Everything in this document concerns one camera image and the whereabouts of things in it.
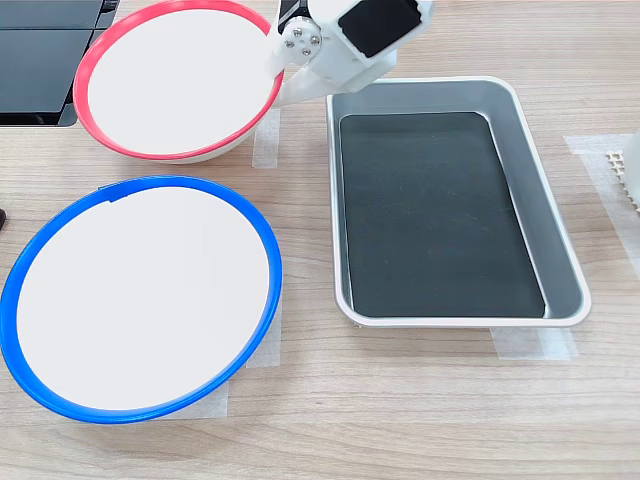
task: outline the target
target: wooden table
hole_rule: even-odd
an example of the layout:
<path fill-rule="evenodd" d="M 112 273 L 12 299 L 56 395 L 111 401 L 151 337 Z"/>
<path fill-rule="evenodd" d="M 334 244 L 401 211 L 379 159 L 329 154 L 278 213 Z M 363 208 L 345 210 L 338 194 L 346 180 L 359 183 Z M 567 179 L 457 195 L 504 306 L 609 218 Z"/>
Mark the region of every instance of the wooden table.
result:
<path fill-rule="evenodd" d="M 148 2 L 126 1 L 119 15 Z M 247 1 L 265 15 L 275 0 Z M 37 405 L 0 366 L 0 478 L 637 479 L 640 282 L 563 136 L 640 126 L 640 3 L 441 1 L 393 76 L 495 75 L 520 95 L 593 294 L 565 362 L 499 359 L 488 330 L 358 329 L 332 291 L 324 105 L 282 110 L 279 166 L 252 142 L 193 166 L 126 159 L 80 125 L 0 129 L 0 282 L 53 215 L 101 185 L 215 180 L 284 255 L 281 365 L 242 369 L 227 418 L 95 426 Z"/>

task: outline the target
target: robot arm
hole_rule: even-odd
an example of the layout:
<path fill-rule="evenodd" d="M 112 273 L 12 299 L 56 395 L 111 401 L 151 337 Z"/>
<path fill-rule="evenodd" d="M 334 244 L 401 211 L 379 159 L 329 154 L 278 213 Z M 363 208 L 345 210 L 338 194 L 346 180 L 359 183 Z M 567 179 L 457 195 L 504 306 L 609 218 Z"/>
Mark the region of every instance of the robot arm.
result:
<path fill-rule="evenodd" d="M 426 30 L 431 0 L 282 0 L 268 36 L 267 68 L 302 68 L 276 105 L 357 92 L 391 71 L 397 50 Z"/>

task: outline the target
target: dark tray bottom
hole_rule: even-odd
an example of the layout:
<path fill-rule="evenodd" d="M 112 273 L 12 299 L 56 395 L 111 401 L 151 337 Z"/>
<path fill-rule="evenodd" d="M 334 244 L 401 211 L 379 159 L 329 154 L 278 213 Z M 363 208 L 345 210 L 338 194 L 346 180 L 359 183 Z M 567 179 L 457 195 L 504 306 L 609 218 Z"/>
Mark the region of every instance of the dark tray bottom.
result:
<path fill-rule="evenodd" d="M 544 315 L 484 117 L 354 115 L 341 121 L 340 135 L 356 312 Z"/>

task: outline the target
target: metal tray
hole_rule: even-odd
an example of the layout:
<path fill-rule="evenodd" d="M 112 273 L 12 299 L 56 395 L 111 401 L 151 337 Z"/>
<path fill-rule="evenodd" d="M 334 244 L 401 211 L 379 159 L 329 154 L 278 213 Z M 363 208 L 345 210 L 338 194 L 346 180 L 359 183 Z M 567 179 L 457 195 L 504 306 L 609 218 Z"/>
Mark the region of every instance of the metal tray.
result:
<path fill-rule="evenodd" d="M 508 84 L 384 79 L 330 96 L 327 116 L 335 292 L 351 320 L 567 327 L 586 317 L 584 276 Z M 398 197 L 403 187 L 414 193 Z"/>

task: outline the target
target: masking tape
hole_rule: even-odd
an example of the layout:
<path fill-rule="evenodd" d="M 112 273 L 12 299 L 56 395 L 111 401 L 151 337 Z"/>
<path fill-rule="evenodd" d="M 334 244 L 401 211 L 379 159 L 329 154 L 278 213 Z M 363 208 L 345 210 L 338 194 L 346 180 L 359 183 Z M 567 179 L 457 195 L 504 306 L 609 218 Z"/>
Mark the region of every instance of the masking tape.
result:
<path fill-rule="evenodd" d="M 277 367 L 280 365 L 280 343 L 282 341 L 282 300 L 278 305 L 269 331 L 247 360 L 247 368 Z"/>
<path fill-rule="evenodd" d="M 622 151 L 632 138 L 631 133 L 565 137 L 565 141 L 571 152 L 580 156 L 631 265 L 640 278 L 640 218 L 607 157 L 607 154 Z"/>
<path fill-rule="evenodd" d="M 578 349 L 568 328 L 492 328 L 501 360 L 571 360 Z"/>
<path fill-rule="evenodd" d="M 278 305 L 269 331 L 245 364 L 247 368 L 277 367 L 280 365 L 280 342 L 282 338 L 282 301 Z M 227 416 L 229 403 L 229 381 L 188 407 L 173 412 L 161 419 L 197 420 Z"/>
<path fill-rule="evenodd" d="M 199 418 L 219 418 L 227 416 L 229 403 L 229 382 L 224 382 L 206 397 L 160 420 L 196 420 Z"/>
<path fill-rule="evenodd" d="M 272 108 L 262 118 L 256 128 L 253 140 L 254 168 L 276 168 L 280 144 L 280 109 Z"/>

